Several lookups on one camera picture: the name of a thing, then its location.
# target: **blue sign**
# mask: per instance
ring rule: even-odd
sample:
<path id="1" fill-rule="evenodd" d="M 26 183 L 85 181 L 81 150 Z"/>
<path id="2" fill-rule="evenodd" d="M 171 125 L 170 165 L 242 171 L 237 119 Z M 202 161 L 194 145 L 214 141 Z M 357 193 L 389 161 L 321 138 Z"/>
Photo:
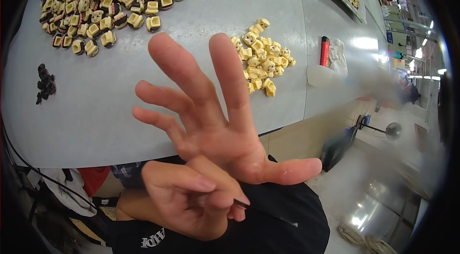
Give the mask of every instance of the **blue sign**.
<path id="1" fill-rule="evenodd" d="M 391 32 L 387 32 L 387 33 L 386 33 L 386 41 L 387 41 L 388 43 L 393 44 L 393 33 L 391 33 Z"/>

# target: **red lighter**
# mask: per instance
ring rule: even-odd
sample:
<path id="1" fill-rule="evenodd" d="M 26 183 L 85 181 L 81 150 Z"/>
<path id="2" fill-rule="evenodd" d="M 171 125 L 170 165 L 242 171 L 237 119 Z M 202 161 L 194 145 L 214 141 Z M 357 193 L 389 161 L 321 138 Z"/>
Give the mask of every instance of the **red lighter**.
<path id="1" fill-rule="evenodd" d="M 323 36 L 321 42 L 321 62 L 320 65 L 329 67 L 329 38 Z"/>

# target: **black t-shirt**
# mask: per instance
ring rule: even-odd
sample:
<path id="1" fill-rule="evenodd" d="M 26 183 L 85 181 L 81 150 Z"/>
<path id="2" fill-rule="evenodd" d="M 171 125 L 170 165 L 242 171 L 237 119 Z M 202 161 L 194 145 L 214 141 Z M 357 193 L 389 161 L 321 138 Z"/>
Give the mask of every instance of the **black t-shirt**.
<path id="1" fill-rule="evenodd" d="M 222 237 L 203 242 L 151 222 L 118 221 L 111 228 L 113 253 L 324 253 L 329 226 L 318 196 L 307 185 L 241 183 L 241 188 L 251 205 L 297 222 L 298 228 L 248 209 L 243 222 L 229 220 Z"/>

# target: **gray table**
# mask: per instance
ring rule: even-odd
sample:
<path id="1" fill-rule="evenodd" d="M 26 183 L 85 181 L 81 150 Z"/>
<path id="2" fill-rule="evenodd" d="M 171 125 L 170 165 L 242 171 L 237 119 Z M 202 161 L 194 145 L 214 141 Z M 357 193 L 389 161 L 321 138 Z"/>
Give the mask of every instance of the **gray table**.
<path id="1" fill-rule="evenodd" d="M 52 48 L 39 17 L 40 0 L 29 0 L 11 43 L 2 80 L 1 111 L 21 156 L 35 167 L 71 168 L 174 155 L 171 142 L 161 130 L 131 115 L 135 105 L 171 114 L 143 103 L 134 94 L 135 84 L 141 79 L 177 88 L 147 53 L 151 34 L 145 28 L 116 30 L 116 45 L 112 49 L 102 47 L 97 56 L 89 58 L 76 56 L 70 49 Z M 338 37 L 345 42 L 351 77 L 378 56 L 377 48 L 359 49 L 353 39 L 368 37 L 378 40 L 379 46 L 383 39 L 369 18 L 368 24 L 361 24 L 335 0 L 184 0 L 161 12 L 160 17 L 161 30 L 190 51 L 216 84 L 223 106 L 208 40 L 218 32 L 242 36 L 259 17 L 270 21 L 262 36 L 289 47 L 297 64 L 274 79 L 276 97 L 269 98 L 263 91 L 251 94 L 258 133 L 295 123 L 359 96 L 360 90 L 355 87 L 342 90 L 345 97 L 337 91 L 307 87 L 305 69 L 307 61 L 319 62 L 319 37 Z M 35 105 L 40 63 L 56 76 L 57 92 Z"/>

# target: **hand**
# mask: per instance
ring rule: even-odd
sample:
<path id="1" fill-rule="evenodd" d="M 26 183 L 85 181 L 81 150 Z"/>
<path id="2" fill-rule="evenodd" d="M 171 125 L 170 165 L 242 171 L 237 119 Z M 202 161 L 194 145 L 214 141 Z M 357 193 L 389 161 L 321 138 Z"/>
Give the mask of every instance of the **hand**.
<path id="1" fill-rule="evenodd" d="M 160 69 L 183 92 L 141 81 L 136 85 L 136 95 L 146 103 L 179 114 L 185 130 L 169 115 L 140 107 L 134 107 L 132 114 L 164 130 L 182 159 L 188 161 L 204 155 L 232 177 L 250 184 L 292 185 L 321 171 L 317 158 L 281 163 L 268 160 L 254 127 L 241 60 L 226 35 L 214 35 L 209 41 L 209 51 L 224 94 L 228 120 L 214 84 L 188 51 L 165 33 L 153 36 L 148 49 Z"/>
<path id="2" fill-rule="evenodd" d="M 200 240 L 219 238 L 227 230 L 227 217 L 245 219 L 233 199 L 249 204 L 238 182 L 204 156 L 186 165 L 150 161 L 142 178 L 160 221 L 157 224 Z"/>

